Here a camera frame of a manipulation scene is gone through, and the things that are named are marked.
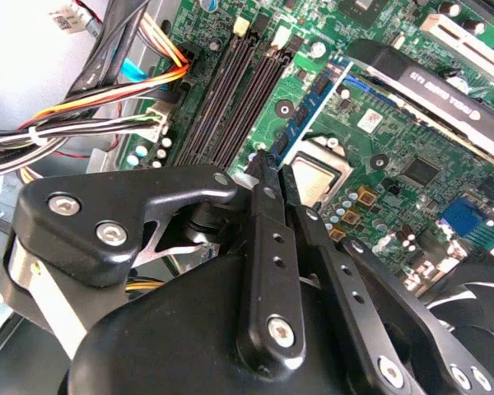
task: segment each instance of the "wire bundle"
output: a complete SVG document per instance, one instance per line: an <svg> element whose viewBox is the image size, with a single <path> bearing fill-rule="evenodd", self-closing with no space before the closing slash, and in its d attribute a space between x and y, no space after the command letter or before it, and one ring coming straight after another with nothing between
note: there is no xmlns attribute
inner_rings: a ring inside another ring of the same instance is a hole
<svg viewBox="0 0 494 395"><path fill-rule="evenodd" d="M40 111L14 132L0 131L0 175L56 152L70 137L135 133L156 126L153 117L142 115L122 119L91 118L102 105L145 95L183 77L189 70L186 57L145 13L149 1L110 1L96 46L68 98ZM146 35L156 51L170 58L174 66L145 81L113 85L138 30Z"/></svg>

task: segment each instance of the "yellow wire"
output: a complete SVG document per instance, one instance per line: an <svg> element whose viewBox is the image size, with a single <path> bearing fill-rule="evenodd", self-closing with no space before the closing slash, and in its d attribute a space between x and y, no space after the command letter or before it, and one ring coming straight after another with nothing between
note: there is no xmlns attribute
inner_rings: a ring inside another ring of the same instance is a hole
<svg viewBox="0 0 494 395"><path fill-rule="evenodd" d="M126 285L126 290L155 290L163 284L163 282L156 281L132 282Z"/></svg>
<svg viewBox="0 0 494 395"><path fill-rule="evenodd" d="M145 80L143 82L138 82L136 84L132 84L131 86L124 86L122 88L117 88L113 89L111 91L103 92L97 95L92 95L89 97L86 97L84 99L79 99L75 101L71 101L69 103L64 103L61 105L55 105L53 107L50 107L48 109L43 109L39 113L35 115L35 119L40 118L48 113L55 113L58 111L63 111L66 109L72 109L75 107L81 107L84 105L88 105L90 103L96 102L98 100L103 100L105 98L110 98L111 96L120 96L120 95L126 95L128 93L132 93L134 91L140 91L143 89L151 88L153 86L159 86L166 84L168 82L175 81L182 76L184 76L187 71L189 70L189 65L185 65L180 69L174 70L173 72L168 72L166 74L162 74L157 77L149 78L148 80Z"/></svg>

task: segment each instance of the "pcie slot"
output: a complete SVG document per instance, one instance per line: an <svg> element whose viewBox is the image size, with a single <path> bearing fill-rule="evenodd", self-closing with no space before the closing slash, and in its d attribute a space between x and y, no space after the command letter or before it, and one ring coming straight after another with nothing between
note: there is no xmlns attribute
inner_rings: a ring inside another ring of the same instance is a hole
<svg viewBox="0 0 494 395"><path fill-rule="evenodd" d="M222 169L231 165L291 59L290 53L274 50L263 57L213 147L211 163Z"/></svg>
<svg viewBox="0 0 494 395"><path fill-rule="evenodd" d="M202 110L186 137L188 145L178 155L175 165L197 164L202 159L232 96L244 76L259 42L256 34L235 36L227 50Z"/></svg>
<svg viewBox="0 0 494 395"><path fill-rule="evenodd" d="M430 14L420 31L494 81L494 50L441 14Z"/></svg>

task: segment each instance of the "blue wire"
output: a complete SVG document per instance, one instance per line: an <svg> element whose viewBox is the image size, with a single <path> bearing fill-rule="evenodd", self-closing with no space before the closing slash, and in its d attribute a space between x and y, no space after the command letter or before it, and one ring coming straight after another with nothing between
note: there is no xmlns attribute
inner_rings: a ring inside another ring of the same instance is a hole
<svg viewBox="0 0 494 395"><path fill-rule="evenodd" d="M128 58L124 59L121 72L131 82L141 82L148 78L148 75Z"/></svg>

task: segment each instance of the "motherboard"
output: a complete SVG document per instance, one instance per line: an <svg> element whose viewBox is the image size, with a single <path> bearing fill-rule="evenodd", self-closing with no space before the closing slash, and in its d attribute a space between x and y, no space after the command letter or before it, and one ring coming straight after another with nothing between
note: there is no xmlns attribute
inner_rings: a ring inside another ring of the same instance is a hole
<svg viewBox="0 0 494 395"><path fill-rule="evenodd" d="M494 0L182 0L167 22L190 71L142 103L164 121L120 170L271 151L333 241L416 293L494 249Z"/></svg>

